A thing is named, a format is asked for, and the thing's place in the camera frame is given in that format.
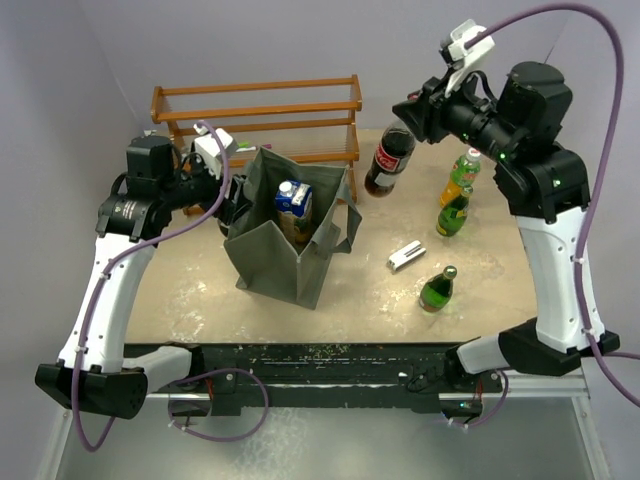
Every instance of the green glass bottle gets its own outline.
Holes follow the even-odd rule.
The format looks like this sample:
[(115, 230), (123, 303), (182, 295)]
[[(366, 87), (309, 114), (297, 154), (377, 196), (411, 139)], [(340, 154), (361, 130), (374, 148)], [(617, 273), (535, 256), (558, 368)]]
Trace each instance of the green glass bottle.
[(440, 212), (436, 230), (440, 235), (453, 237), (460, 231), (467, 220), (467, 209), (469, 208), (469, 197), (473, 193), (473, 187), (464, 187), (456, 198)]
[(449, 302), (453, 295), (453, 279), (457, 274), (458, 269), (448, 265), (442, 273), (433, 277), (422, 287), (418, 303), (423, 310), (435, 313)]

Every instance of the gray wall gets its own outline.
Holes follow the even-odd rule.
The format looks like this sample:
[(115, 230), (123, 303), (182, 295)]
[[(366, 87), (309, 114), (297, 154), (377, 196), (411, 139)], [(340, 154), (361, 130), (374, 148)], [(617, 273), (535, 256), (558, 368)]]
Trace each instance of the gray wall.
[[(155, 85), (360, 77), (363, 127), (444, 72), (440, 40), (467, 18), (490, 24), (536, 0), (80, 0), (138, 121), (151, 126)], [(503, 83), (523, 59), (544, 60), (559, 14), (508, 29), (487, 71)]]
[(32, 479), (55, 404), (33, 384), (75, 320), (97, 208), (137, 133), (73, 0), (0, 4), (0, 478)]
[[(600, 316), (607, 328), (621, 334), (623, 350), (640, 352), (640, 225), (638, 223), (637, 138), (640, 118), (640, 4), (617, 0), (589, 2), (610, 17), (619, 30), (626, 54), (626, 83), (615, 143), (611, 153), (589, 250)], [(595, 178), (613, 94), (613, 55), (604, 31), (591, 19), (572, 15), (549, 58), (574, 91), (574, 105), (561, 139), (580, 153)], [(630, 360), (609, 360), (614, 372), (640, 395), (638, 366)], [(640, 412), (608, 384), (594, 364), (585, 367), (596, 424), (616, 479), (636, 479), (640, 469), (637, 432)]]

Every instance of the coca-cola bottle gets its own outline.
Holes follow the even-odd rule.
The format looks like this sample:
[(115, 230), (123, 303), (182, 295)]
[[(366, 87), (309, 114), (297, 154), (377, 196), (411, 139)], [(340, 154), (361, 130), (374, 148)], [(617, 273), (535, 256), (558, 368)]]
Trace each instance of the coca-cola bottle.
[(374, 197), (389, 195), (398, 175), (407, 167), (415, 146), (416, 139), (402, 120), (389, 125), (382, 134), (364, 179), (367, 192)]

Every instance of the yellow soda bottle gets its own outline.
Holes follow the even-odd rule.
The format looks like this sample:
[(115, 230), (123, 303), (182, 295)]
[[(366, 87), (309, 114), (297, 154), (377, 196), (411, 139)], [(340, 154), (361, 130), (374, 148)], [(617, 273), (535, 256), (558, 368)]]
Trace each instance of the yellow soda bottle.
[(470, 187), (480, 173), (480, 152), (470, 148), (456, 160), (449, 174), (449, 182), (440, 195), (440, 208), (444, 208), (462, 193), (464, 187)]

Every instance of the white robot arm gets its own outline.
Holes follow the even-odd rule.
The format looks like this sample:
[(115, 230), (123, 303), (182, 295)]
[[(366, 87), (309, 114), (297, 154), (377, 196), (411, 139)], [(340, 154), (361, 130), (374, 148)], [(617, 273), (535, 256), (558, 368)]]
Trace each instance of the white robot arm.
[[(589, 259), (575, 258), (576, 241), (589, 208), (587, 172), (582, 159), (555, 141), (572, 100), (554, 67), (523, 62), (511, 70), (499, 99), (484, 73), (475, 70), (493, 48), (490, 36), (467, 48), (485, 31), (472, 20), (443, 43), (448, 71), (432, 77), (408, 100), (393, 107), (419, 141), (440, 142), (449, 134), (496, 161), (494, 180), (515, 216), (529, 260), (538, 316), (449, 352), (451, 383), (487, 370), (560, 376), (580, 366), (591, 352), (580, 313), (574, 262), (583, 265), (589, 333), (604, 353), (619, 347), (607, 332), (593, 296)], [(486, 97), (476, 96), (478, 80)]]
[[(216, 131), (227, 155), (237, 144)], [(80, 348), (79, 336), (96, 284), (105, 265), (142, 240), (160, 235), (173, 210), (213, 201), (222, 185), (219, 148), (210, 135), (198, 137), (193, 152), (174, 167), (173, 146), (164, 137), (134, 139), (127, 149), (127, 192), (101, 205), (96, 227), (96, 253), (89, 285), (77, 320), (55, 364), (40, 365), (36, 384), (61, 405), (71, 405), (71, 376)], [(190, 170), (183, 171), (189, 161)], [(138, 286), (156, 246), (124, 257), (109, 273), (93, 308), (81, 355), (80, 409), (119, 418), (134, 417), (147, 393), (190, 374), (201, 373), (202, 353), (196, 345), (167, 344), (147, 355), (125, 359), (124, 340)]]

